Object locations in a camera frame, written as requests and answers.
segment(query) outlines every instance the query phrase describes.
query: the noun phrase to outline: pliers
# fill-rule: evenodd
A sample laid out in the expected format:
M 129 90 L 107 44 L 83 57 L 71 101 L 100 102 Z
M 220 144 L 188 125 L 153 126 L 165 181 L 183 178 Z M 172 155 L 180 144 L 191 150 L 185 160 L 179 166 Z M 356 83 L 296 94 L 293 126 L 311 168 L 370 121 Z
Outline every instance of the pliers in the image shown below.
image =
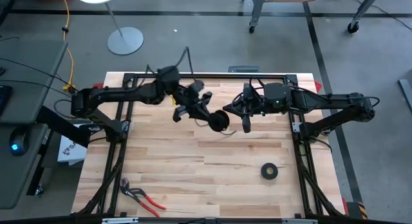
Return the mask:
M 137 197 L 137 195 L 142 195 L 144 198 L 146 198 L 146 200 L 154 205 L 155 207 L 158 207 L 159 209 L 162 210 L 166 210 L 165 207 L 157 204 L 156 202 L 154 202 L 141 188 L 136 188 L 136 189 L 130 189 L 129 188 L 129 180 L 127 178 L 123 178 L 120 180 L 120 190 L 122 191 L 122 194 L 126 195 L 126 196 L 130 196 L 132 197 L 135 201 L 137 201 L 137 203 L 139 203 L 139 205 L 141 205 L 144 209 L 146 209 L 147 211 L 149 211 L 150 213 L 154 214 L 157 218 L 159 218 L 159 214 L 154 211 L 152 208 L 148 207 L 145 203 L 143 203 L 142 201 L 140 201 L 140 199 Z

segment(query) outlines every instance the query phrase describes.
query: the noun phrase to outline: roll of black electrical tape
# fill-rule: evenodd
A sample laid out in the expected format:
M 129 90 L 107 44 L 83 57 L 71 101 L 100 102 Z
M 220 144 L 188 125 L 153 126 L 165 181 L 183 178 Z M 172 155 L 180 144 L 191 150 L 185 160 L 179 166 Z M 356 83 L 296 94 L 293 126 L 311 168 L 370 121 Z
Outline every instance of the roll of black electrical tape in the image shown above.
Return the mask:
M 260 173 L 264 179 L 272 180 L 277 176 L 277 167 L 272 163 L 266 163 L 262 166 Z

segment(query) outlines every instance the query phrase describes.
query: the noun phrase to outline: metal cart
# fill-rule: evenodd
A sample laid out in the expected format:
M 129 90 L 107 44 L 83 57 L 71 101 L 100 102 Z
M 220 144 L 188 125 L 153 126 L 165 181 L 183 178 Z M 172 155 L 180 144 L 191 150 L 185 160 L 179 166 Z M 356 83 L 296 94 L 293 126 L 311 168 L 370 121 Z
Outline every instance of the metal cart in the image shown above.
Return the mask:
M 255 27 L 258 25 L 258 21 L 262 12 L 262 6 L 265 0 L 253 0 L 253 11 L 252 18 L 249 23 L 249 33 L 255 32 Z M 352 22 L 348 25 L 348 32 L 355 33 L 359 30 L 359 21 L 369 7 L 375 2 L 375 0 L 364 0 L 363 3 L 359 6 L 357 13 L 352 19 Z

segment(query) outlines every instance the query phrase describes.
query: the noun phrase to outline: gray concrete floor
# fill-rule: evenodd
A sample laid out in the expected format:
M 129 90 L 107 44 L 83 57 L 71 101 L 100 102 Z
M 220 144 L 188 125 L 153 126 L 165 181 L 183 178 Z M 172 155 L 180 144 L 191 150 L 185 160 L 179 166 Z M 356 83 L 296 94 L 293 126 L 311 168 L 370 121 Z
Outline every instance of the gray concrete floor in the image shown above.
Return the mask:
M 412 0 L 377 0 L 376 5 L 393 13 L 412 13 Z M 317 0 L 309 3 L 312 12 L 355 13 L 353 0 Z M 249 12 L 250 0 L 114 0 L 114 10 L 139 11 L 220 11 Z M 59 9 L 62 1 L 21 0 L 15 8 Z M 70 1 L 72 10 L 104 10 L 99 5 Z M 301 3 L 270 3 L 266 12 L 303 12 Z M 380 13 L 371 8 L 368 12 Z M 160 68 L 174 64 L 185 46 L 191 48 L 195 71 L 226 72 L 233 65 L 257 65 L 263 72 L 313 73 L 322 82 L 306 18 L 262 17 L 253 35 L 247 31 L 249 17 L 202 16 L 119 16 L 121 26 L 134 26 L 144 34 L 140 50 L 116 56 L 106 47 L 115 27 L 106 15 L 71 16 L 69 48 L 75 59 L 74 83 L 84 88 L 103 82 L 107 71 L 142 71 L 146 64 Z M 412 26 L 412 19 L 403 19 Z M 26 39 L 61 39 L 65 15 L 9 14 L 0 26 L 3 36 Z M 361 92 L 377 96 L 381 104 L 369 123 L 344 125 L 355 174 L 371 219 L 412 223 L 412 172 L 409 156 L 412 129 L 410 112 L 397 80 L 412 69 L 412 31 L 393 19 L 362 19 L 360 31 L 346 33 L 350 19 L 314 18 L 317 38 L 334 93 Z M 66 55 L 59 74 L 67 79 L 70 61 Z M 61 88 L 55 82 L 53 86 Z M 47 105 L 61 96 L 53 91 Z M 68 107 L 61 107 L 68 113 Z M 333 159 L 341 192 L 350 200 L 348 180 L 335 135 L 330 136 Z M 68 174 L 58 169 L 51 175 Z M 29 214 L 24 202 L 15 210 L 1 210 L 0 219 L 68 214 L 79 172 L 52 177 L 53 183 Z

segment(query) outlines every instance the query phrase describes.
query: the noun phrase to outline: wooden table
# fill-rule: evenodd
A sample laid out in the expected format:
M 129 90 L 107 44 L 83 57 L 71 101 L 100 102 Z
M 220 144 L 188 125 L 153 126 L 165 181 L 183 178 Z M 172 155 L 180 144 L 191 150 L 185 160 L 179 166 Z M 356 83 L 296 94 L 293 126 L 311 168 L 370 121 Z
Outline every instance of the wooden table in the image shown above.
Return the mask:
M 121 86 L 123 74 L 109 72 L 104 85 Z M 315 91 L 312 74 L 300 73 L 297 78 L 301 87 Z M 202 92 L 213 93 L 208 109 L 215 111 L 230 103 L 247 80 L 203 81 Z M 185 85 L 191 82 L 181 80 Z M 114 118 L 117 103 L 102 104 L 99 109 Z M 154 208 L 161 217 L 293 218 L 295 213 L 304 214 L 287 115 L 254 116 L 252 132 L 246 134 L 242 131 L 241 119 L 229 114 L 228 132 L 238 132 L 227 137 L 209 127 L 198 127 L 187 116 L 174 123 L 173 110 L 170 98 L 159 106 L 135 102 L 122 171 L 131 188 L 142 188 L 154 201 L 167 207 L 166 211 Z M 312 111 L 305 118 L 313 122 L 321 119 L 322 113 Z M 100 187 L 108 149 L 109 144 L 104 140 L 89 145 L 73 212 L 83 208 Z M 320 188 L 336 209 L 344 212 L 330 150 L 322 144 L 312 144 L 312 154 Z M 274 180 L 260 175 L 261 166 L 267 162 L 279 167 L 279 175 Z M 312 210 L 315 210 L 312 190 L 307 187 Z M 110 197 L 111 189 L 108 189 L 106 207 Z M 120 212 L 153 217 L 121 193 L 116 209 L 117 214 Z

